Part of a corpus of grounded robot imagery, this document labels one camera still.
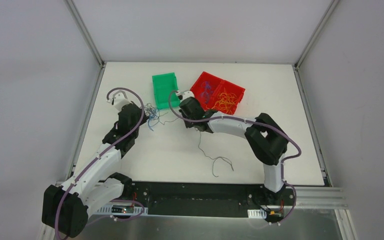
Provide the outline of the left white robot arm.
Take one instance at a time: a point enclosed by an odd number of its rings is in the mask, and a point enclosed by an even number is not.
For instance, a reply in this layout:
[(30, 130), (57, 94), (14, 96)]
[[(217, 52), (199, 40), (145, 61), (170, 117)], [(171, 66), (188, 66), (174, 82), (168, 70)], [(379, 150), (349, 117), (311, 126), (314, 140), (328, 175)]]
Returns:
[(139, 127), (148, 119), (134, 102), (118, 112), (111, 130), (102, 139), (90, 162), (60, 186), (50, 185), (44, 192), (41, 221), (67, 238), (78, 236), (89, 218), (113, 199), (127, 202), (133, 189), (131, 178), (118, 173), (122, 159), (134, 146)]

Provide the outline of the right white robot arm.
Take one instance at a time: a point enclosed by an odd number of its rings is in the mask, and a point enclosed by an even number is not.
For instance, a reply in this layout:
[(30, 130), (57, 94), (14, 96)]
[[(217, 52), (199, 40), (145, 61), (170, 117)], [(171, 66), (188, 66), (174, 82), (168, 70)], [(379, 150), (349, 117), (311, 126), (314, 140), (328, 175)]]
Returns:
[(223, 133), (247, 140), (255, 157), (263, 163), (264, 200), (276, 205), (284, 198), (281, 160), (290, 142), (284, 131), (266, 113), (255, 119), (242, 119), (214, 109), (204, 110), (193, 96), (181, 97), (179, 104), (187, 128), (200, 132)]

